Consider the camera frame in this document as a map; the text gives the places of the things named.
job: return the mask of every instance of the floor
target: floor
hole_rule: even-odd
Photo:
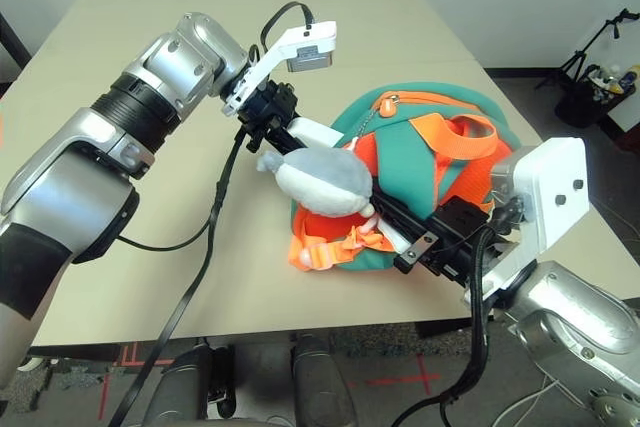
[[[554,88],[534,91],[532,87],[536,80],[500,79],[496,83],[542,137],[558,134],[583,137],[589,157],[591,193],[613,212],[624,213],[628,221],[640,225],[640,203],[633,202],[635,179],[640,178],[638,159],[633,154],[619,151],[597,127],[578,131],[559,122],[553,115],[553,105],[560,92]],[[637,237],[616,215],[603,207],[601,209],[605,219],[621,238]],[[628,245],[635,247],[640,254],[640,244],[634,246],[629,242]],[[340,342],[334,343],[337,350],[335,360],[349,385],[361,426],[388,427],[409,405],[449,386],[464,368],[466,350],[456,350],[450,344],[466,342],[465,333],[452,334],[457,336],[453,341],[449,336],[447,346],[442,349],[416,348],[414,352],[407,352],[388,347],[410,328],[407,325],[370,328],[368,335],[379,343],[386,342],[386,347],[379,351],[375,348],[359,351],[343,348]],[[542,374],[499,321],[491,323],[490,333],[491,355],[484,377],[472,392],[450,408],[449,418],[455,426],[491,425],[505,407],[541,387]],[[437,346],[441,341],[435,339],[431,342]],[[272,418],[276,425],[289,425],[286,419],[293,421],[293,390],[289,369],[292,343],[286,335],[256,335],[236,345],[237,416],[263,421]],[[9,406],[0,423],[5,427],[106,425],[132,381],[133,375],[129,372],[135,368],[135,356],[138,359],[144,357],[133,350],[130,347],[123,352],[116,366],[80,365],[74,367],[71,373],[54,372],[49,387],[39,396],[36,410],[17,413]],[[159,377],[160,368],[156,368],[130,412],[128,424],[141,420]],[[525,404],[516,409],[500,425],[514,425],[528,407],[529,404]],[[417,427],[441,425],[441,422],[437,408],[427,408],[403,425]],[[559,390],[552,389],[540,398],[535,410],[519,425],[589,427],[599,424]]]

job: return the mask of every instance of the white connector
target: white connector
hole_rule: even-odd
[[[336,36],[337,26],[333,21],[311,24],[310,29],[288,29],[264,57],[247,70],[233,93],[226,98],[222,112],[231,116],[242,109],[258,85],[284,60],[288,61],[291,71],[328,67],[330,54],[336,48]]]

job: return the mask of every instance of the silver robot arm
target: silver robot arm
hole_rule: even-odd
[[[584,146],[550,139],[493,171],[494,196],[523,200],[518,242],[483,274],[509,330],[548,376],[609,426],[640,426],[640,325],[622,301],[556,262],[536,264],[589,209]]]
[[[0,209],[0,388],[68,264],[103,255],[135,212],[130,177],[144,176],[164,138],[246,67],[247,53],[219,24],[186,14],[12,178]]]

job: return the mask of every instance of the screw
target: screw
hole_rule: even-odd
[[[589,347],[585,347],[584,349],[582,349],[580,354],[587,360],[591,360],[596,356],[596,354],[593,353],[593,350],[591,350]]]

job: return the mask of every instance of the bottle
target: bottle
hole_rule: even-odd
[[[616,82],[611,92],[614,94],[624,94],[629,91],[633,84],[638,80],[640,76],[640,64],[636,64],[625,72],[625,74]]]

